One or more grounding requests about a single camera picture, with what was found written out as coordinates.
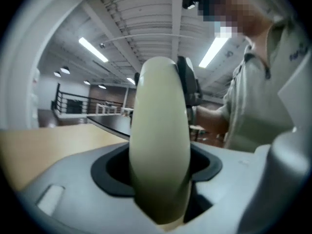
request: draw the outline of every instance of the beige shirt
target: beige shirt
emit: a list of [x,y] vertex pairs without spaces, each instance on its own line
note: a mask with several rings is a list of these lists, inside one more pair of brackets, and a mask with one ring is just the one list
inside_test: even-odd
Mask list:
[[269,67],[247,46],[219,109],[230,124],[225,148],[254,152],[293,127],[277,92],[294,73],[308,46],[304,31],[291,20],[277,22],[269,30]]

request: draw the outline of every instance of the white ceiling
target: white ceiling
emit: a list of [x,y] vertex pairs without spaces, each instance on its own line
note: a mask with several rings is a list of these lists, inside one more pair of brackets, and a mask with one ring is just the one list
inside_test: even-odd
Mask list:
[[[126,78],[133,78],[147,59],[164,56],[176,60],[181,55],[192,60],[203,92],[221,101],[233,69],[242,60],[246,41],[229,39],[207,68],[197,67],[215,38],[214,28],[200,20],[196,9],[183,10],[181,3],[182,0],[87,0],[55,32],[40,71],[52,74],[66,65],[71,74],[63,74],[65,79],[131,86]],[[148,35],[153,33],[188,38]],[[133,36],[113,40],[128,35]],[[81,46],[81,37],[109,62],[103,63]]]

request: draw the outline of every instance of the cream-colored cylinder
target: cream-colored cylinder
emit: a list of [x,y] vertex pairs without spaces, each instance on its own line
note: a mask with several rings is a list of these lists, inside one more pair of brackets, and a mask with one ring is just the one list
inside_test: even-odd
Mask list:
[[188,202],[190,138],[181,81],[169,58],[143,64],[129,159],[137,205],[157,224],[181,217]]

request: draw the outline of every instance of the brown floor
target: brown floor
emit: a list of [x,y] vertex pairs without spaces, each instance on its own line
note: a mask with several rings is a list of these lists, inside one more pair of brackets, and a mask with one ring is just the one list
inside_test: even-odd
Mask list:
[[70,126],[87,123],[87,118],[58,119],[51,110],[38,110],[39,127]]

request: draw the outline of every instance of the person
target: person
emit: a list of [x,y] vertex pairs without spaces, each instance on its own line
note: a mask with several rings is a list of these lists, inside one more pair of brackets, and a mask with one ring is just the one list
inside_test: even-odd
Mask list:
[[308,37],[296,20],[274,22],[251,0],[200,0],[198,11],[204,20],[231,27],[250,44],[233,72],[223,106],[197,106],[196,125],[210,133],[227,133],[224,148],[254,152],[271,144],[294,127],[277,93],[307,53]]

